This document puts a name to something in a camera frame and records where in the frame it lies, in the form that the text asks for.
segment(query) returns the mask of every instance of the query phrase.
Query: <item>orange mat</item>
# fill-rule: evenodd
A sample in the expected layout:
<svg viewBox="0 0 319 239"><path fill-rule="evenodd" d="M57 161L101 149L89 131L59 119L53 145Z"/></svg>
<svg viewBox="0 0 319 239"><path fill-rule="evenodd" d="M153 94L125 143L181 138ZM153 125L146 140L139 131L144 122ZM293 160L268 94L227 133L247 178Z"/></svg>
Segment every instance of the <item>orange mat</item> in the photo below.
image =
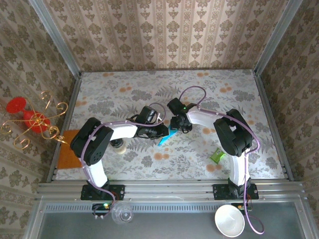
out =
<svg viewBox="0 0 319 239"><path fill-rule="evenodd" d="M61 151L57 165L58 169L81 168L80 160L75 156L73 150L70 148L71 141L78 132L78 129L67 130L64 132L63 136L68 144L63 143L61 145Z"/></svg>

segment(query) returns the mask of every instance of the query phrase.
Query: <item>blue object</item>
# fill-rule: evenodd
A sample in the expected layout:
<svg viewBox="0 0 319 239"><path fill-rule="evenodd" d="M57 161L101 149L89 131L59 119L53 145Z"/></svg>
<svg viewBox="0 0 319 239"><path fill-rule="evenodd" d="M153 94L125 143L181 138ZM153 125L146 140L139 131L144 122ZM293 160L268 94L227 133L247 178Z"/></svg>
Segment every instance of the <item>blue object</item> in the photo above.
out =
<svg viewBox="0 0 319 239"><path fill-rule="evenodd" d="M159 146L161 146L165 141L167 141L170 137L172 137L177 132L177 130L171 130L170 126L168 127L168 130L169 130L169 135L161 139L161 141L159 142Z"/></svg>

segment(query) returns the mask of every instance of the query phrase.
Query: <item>patterned tablecloth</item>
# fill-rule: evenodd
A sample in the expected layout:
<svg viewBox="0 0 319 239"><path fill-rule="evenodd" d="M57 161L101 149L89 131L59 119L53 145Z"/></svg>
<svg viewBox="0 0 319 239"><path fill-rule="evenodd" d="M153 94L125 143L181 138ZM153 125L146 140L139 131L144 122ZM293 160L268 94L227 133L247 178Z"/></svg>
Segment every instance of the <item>patterned tablecloth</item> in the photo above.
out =
<svg viewBox="0 0 319 239"><path fill-rule="evenodd" d="M202 107L220 112L238 109L259 137L261 148L249 156L252 178L284 178L264 108L251 70L187 70L84 73L70 129L80 129L90 117L102 122L129 118L152 102L166 104L189 86L206 89ZM200 89L187 91L182 102L197 103ZM172 117L167 109L165 125ZM178 132L162 146L158 140L125 139L127 151L116 154L109 146L103 156L111 180L126 179L226 179L229 156L217 165L209 157L221 148L216 131L194 125L190 133ZM81 169L60 169L56 180L85 179Z"/></svg>

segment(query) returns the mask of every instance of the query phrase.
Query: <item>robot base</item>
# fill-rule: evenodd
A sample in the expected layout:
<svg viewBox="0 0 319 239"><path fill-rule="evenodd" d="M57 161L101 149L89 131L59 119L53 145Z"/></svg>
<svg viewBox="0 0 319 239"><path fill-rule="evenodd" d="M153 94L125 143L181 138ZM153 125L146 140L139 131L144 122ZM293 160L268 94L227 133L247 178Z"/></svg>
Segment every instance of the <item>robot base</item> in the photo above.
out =
<svg viewBox="0 0 319 239"><path fill-rule="evenodd" d="M81 191L81 200L84 201L112 201L111 195L106 192L102 192L94 188L89 182L87 185L83 185ZM102 187L114 194L117 201L122 201L125 194L125 185L110 185L110 182Z"/></svg>
<svg viewBox="0 0 319 239"><path fill-rule="evenodd" d="M215 200L243 199L244 185L237 186L228 179L228 184L214 184L213 192ZM251 178L247 181L247 195L249 195L251 199L259 199L257 186L251 183Z"/></svg>

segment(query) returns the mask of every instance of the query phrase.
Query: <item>white bowl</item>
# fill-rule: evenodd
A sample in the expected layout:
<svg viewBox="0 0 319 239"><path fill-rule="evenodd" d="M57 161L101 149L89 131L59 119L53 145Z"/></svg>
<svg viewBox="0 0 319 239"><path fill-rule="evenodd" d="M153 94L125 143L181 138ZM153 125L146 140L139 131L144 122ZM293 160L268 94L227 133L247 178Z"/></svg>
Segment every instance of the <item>white bowl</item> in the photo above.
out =
<svg viewBox="0 0 319 239"><path fill-rule="evenodd" d="M239 236L245 228L242 213L231 205L223 205L217 209L215 223L221 233L230 238Z"/></svg>

